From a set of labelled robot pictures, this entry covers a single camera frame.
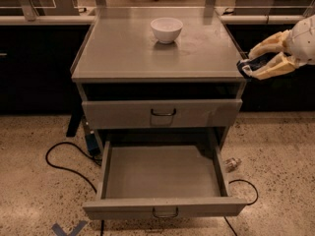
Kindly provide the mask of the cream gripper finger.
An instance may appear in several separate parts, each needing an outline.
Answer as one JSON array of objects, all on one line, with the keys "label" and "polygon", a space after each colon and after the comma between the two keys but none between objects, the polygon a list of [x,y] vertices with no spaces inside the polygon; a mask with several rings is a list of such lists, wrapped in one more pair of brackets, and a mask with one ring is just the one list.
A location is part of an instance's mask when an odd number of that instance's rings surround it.
[{"label": "cream gripper finger", "polygon": [[293,72],[298,68],[298,61],[287,56],[283,52],[273,57],[265,66],[251,73],[251,76],[258,80],[266,80],[268,78],[277,77]]},{"label": "cream gripper finger", "polygon": [[289,30],[279,31],[267,37],[256,44],[248,53],[250,59],[255,59],[266,53],[287,52],[286,39],[289,36]]}]

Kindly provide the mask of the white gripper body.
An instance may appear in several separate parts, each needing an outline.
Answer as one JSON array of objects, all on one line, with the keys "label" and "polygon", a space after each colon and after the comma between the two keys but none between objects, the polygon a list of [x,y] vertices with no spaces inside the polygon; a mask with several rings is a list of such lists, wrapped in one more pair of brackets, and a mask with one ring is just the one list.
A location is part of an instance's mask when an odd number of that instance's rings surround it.
[{"label": "white gripper body", "polygon": [[285,40],[297,67],[315,64],[315,15],[299,21]]}]

